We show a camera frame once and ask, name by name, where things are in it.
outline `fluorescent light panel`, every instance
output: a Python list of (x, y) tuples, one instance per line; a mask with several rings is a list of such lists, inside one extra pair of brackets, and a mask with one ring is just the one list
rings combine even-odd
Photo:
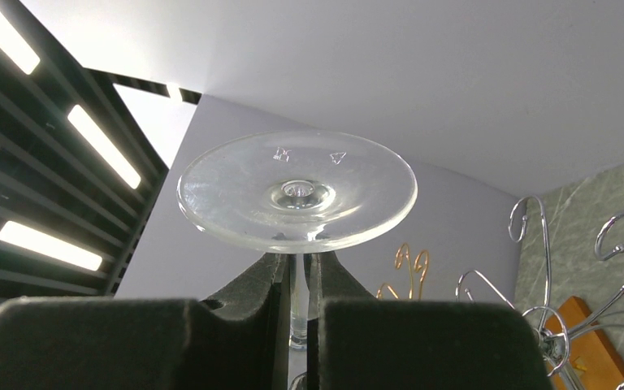
[(166, 84), (166, 89), (168, 89), (168, 96), (170, 96), (171, 99), (176, 100), (178, 102), (183, 101), (183, 94), (180, 93), (180, 88), (178, 88), (178, 84), (168, 83)]
[(29, 75), (39, 63), (32, 47), (18, 34), (0, 11), (0, 48), (11, 60)]
[(99, 255), (13, 221), (3, 225), (0, 240), (92, 271), (102, 264)]
[(68, 114), (68, 120), (131, 188), (136, 189), (140, 185), (140, 175), (137, 174), (135, 168), (94, 123), (84, 108), (80, 105), (74, 106)]

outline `gray wall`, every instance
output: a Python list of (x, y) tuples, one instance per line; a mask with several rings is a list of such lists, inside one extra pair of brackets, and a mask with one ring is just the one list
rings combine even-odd
[[(584, 299), (595, 310), (624, 283), (624, 255), (607, 262), (594, 257), (596, 235), (616, 212), (624, 210), (624, 165), (604, 171), (543, 197), (547, 206), (552, 250), (552, 307), (568, 297)], [(542, 304), (544, 250), (540, 240), (539, 208), (530, 203), (531, 226), (522, 243), (515, 304), (524, 310)], [(616, 223), (604, 242), (604, 251), (624, 243), (624, 219)], [(624, 296), (614, 306), (624, 309)], [(624, 317), (607, 319), (624, 323)], [(624, 359), (624, 331), (607, 330)]]
[[(304, 125), (218, 98), (204, 96), (168, 174), (117, 297), (204, 298), (240, 274), (260, 253), (200, 233), (181, 214), (177, 180), (203, 152), (247, 134), (303, 129)], [(486, 272), (513, 296), (518, 246), (508, 238), (510, 195), (451, 171), (409, 162), (419, 195), (410, 215), (389, 233), (339, 251), (341, 262), (373, 293), (383, 281), (405, 295), (407, 271), (393, 269), (393, 255), (408, 241), (417, 253), (431, 253), (425, 298), (452, 300), (458, 276), (471, 267)], [(481, 284), (474, 294), (493, 295)]]

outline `etched symbol on glass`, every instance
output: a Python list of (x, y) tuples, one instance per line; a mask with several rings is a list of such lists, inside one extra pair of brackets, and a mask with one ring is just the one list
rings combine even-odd
[(279, 146), (279, 148), (276, 150), (276, 154), (274, 154), (274, 160), (288, 161), (288, 152), (290, 152), (290, 149), (286, 150)]
[(340, 160), (343, 159), (343, 157), (345, 157), (346, 153), (345, 152), (338, 152), (338, 153), (332, 153), (329, 154), (331, 156), (331, 160), (334, 162), (334, 164), (338, 165), (340, 164)]

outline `linear led light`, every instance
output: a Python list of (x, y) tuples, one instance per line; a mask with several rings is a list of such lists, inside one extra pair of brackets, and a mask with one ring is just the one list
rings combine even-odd
[(3, 225), (0, 240), (92, 271), (102, 264), (101, 256), (13, 221)]
[(176, 100), (178, 102), (183, 101), (183, 94), (180, 93), (180, 88), (178, 88), (178, 84), (168, 83), (166, 84), (166, 89), (168, 89), (168, 96), (170, 96), (171, 99)]
[(0, 48), (20, 69), (29, 75), (39, 63), (32, 47), (18, 34), (0, 11)]
[(68, 120), (131, 188), (136, 189), (140, 185), (140, 175), (137, 174), (135, 168), (111, 143), (111, 140), (94, 123), (84, 108), (76, 104), (68, 114)]

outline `white wall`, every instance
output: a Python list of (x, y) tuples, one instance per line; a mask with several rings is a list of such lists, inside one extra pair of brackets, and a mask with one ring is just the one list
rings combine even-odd
[[(176, 200), (178, 178), (197, 156), (226, 141), (304, 128), (308, 127), (203, 96), (116, 296), (204, 298), (257, 260), (260, 253), (224, 244), (188, 222)], [(392, 257), (408, 241), (415, 252), (427, 248), (431, 253), (426, 298), (452, 300), (457, 277), (471, 267), (490, 275), (512, 298), (519, 251), (506, 226), (515, 199), (451, 171), (409, 163), (419, 185), (410, 215), (389, 233), (339, 251), (341, 262), (372, 292), (388, 281), (404, 293), (407, 271), (395, 271)], [(484, 291), (476, 288), (474, 294), (492, 297)]]

